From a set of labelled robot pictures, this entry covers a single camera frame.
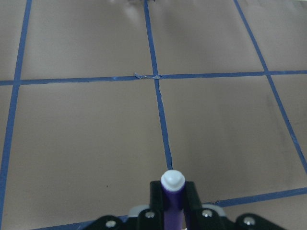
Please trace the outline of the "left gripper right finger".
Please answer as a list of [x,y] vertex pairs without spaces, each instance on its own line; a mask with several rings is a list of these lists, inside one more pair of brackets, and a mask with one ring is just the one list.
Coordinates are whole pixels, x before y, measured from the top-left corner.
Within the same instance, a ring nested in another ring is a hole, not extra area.
[[198,216],[201,210],[201,201],[194,182],[185,183],[183,209],[188,230],[199,230]]

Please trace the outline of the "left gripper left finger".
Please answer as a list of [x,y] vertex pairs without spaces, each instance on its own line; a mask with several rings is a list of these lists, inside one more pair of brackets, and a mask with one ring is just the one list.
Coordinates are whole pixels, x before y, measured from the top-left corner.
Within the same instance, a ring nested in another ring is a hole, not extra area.
[[150,209],[157,215],[158,229],[164,229],[164,195],[160,181],[150,182]]

